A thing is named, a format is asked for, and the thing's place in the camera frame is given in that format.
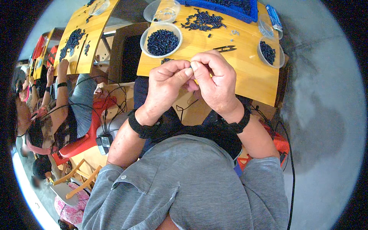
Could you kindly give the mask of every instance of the blue tray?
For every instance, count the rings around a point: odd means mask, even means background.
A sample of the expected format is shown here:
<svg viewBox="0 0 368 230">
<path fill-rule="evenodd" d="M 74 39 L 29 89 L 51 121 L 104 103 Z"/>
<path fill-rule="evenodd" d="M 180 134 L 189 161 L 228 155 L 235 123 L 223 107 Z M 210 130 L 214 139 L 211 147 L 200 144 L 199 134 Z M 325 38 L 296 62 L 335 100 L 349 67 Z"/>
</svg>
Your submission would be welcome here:
<svg viewBox="0 0 368 230">
<path fill-rule="evenodd" d="M 219 4 L 211 3 L 208 1 L 202 0 L 177 0 L 181 5 L 190 5 L 194 7 L 204 8 L 208 10 L 213 10 L 216 12 L 220 12 L 231 17 L 234 17 L 238 20 L 241 20 L 246 23 L 257 22 L 258 21 L 258 7 L 257 0 L 249 0 L 251 5 L 251 13 L 250 15 L 246 15 L 241 7 L 237 6 L 222 6 Z"/>
</svg>

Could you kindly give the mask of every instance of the power adapter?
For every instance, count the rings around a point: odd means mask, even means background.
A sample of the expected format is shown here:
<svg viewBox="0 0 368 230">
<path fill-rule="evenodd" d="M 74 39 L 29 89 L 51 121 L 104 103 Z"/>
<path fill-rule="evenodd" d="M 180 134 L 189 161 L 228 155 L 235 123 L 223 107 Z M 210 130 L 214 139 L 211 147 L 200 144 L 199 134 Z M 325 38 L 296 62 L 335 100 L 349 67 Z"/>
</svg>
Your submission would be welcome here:
<svg viewBox="0 0 368 230">
<path fill-rule="evenodd" d="M 113 136 L 111 136 L 110 133 L 100 135 L 96 138 L 96 143 L 97 143 L 98 149 L 101 152 L 101 155 L 106 155 L 109 153 L 112 142 L 113 142 Z"/>
</svg>

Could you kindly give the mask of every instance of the clear plastic container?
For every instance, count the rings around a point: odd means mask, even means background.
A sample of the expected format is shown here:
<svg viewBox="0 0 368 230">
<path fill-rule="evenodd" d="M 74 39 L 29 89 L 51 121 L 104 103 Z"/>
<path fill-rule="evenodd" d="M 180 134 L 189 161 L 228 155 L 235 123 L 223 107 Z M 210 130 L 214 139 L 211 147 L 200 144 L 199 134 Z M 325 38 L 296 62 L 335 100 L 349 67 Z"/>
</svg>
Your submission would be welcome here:
<svg viewBox="0 0 368 230">
<path fill-rule="evenodd" d="M 95 1 L 90 5 L 89 15 L 97 16 L 105 12 L 105 10 L 110 6 L 110 0 L 100 0 Z"/>
<path fill-rule="evenodd" d="M 170 53 L 168 53 L 166 55 L 154 56 L 154 55 L 150 54 L 148 49 L 147 49 L 148 37 L 151 36 L 151 34 L 153 32 L 156 32 L 159 29 L 166 29 L 168 31 L 172 31 L 179 38 L 179 44 L 173 51 L 171 51 Z M 164 57 L 168 57 L 168 56 L 172 55 L 173 53 L 175 53 L 179 49 L 179 47 L 181 46 L 182 42 L 183 42 L 183 34 L 181 33 L 180 29 L 176 25 L 174 25 L 172 23 L 169 23 L 169 22 L 152 23 L 151 26 L 148 29 L 146 29 L 146 31 L 141 36 L 141 50 L 148 57 L 164 58 Z"/>
<path fill-rule="evenodd" d="M 261 41 L 266 42 L 266 44 L 271 46 L 272 49 L 275 49 L 275 51 L 276 51 L 275 56 L 276 57 L 275 57 L 275 61 L 273 62 L 273 65 L 268 63 L 268 61 L 263 56 L 263 54 L 261 52 L 261 46 L 260 46 Z M 257 53 L 258 53 L 258 56 L 261 59 L 261 61 L 263 63 L 265 63 L 266 65 L 270 66 L 270 67 L 278 69 L 278 68 L 282 67 L 285 64 L 284 51 L 283 51 L 281 45 L 279 44 L 279 40 L 277 40 L 276 38 L 270 39 L 269 37 L 266 37 L 266 36 L 261 37 L 261 39 L 259 40 L 258 45 L 257 45 Z"/>
<path fill-rule="evenodd" d="M 173 22 L 180 12 L 180 7 L 176 0 L 156 0 L 144 9 L 143 17 L 148 22 Z"/>
<path fill-rule="evenodd" d="M 268 14 L 261 14 L 258 17 L 258 29 L 263 36 L 273 38 L 274 32 L 272 26 L 269 25 L 270 19 Z"/>
</svg>

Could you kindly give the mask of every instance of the fingernail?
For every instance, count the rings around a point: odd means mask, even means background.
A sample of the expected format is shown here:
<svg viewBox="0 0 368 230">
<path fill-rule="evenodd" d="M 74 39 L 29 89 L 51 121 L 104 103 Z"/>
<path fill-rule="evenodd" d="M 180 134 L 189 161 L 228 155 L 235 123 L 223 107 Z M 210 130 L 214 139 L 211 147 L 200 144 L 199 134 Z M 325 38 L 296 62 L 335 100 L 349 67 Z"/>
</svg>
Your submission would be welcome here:
<svg viewBox="0 0 368 230">
<path fill-rule="evenodd" d="M 190 77 L 193 75 L 193 70 L 191 68 L 188 68 L 184 71 L 185 75 Z"/>
<path fill-rule="evenodd" d="M 197 64 L 197 62 L 196 62 L 196 61 L 192 61 L 192 62 L 190 63 L 190 66 L 192 67 L 192 69 L 193 69 L 194 71 L 196 71 L 196 70 L 198 69 L 198 64 Z"/>
</svg>

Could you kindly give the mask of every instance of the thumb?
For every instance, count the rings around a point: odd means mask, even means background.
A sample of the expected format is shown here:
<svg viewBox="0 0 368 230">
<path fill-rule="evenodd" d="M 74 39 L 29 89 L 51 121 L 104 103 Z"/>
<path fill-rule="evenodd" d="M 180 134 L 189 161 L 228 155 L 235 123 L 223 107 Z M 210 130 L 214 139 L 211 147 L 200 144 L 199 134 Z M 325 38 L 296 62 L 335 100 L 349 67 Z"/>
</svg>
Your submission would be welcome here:
<svg viewBox="0 0 368 230">
<path fill-rule="evenodd" d="M 215 83 L 211 79 L 208 69 L 202 63 L 198 61 L 192 61 L 190 66 L 193 68 L 195 79 L 197 80 L 200 88 L 209 87 L 211 89 L 215 87 Z"/>
<path fill-rule="evenodd" d="M 170 83 L 180 88 L 193 76 L 193 70 L 191 68 L 185 68 L 174 74 L 172 77 L 167 79 Z"/>
</svg>

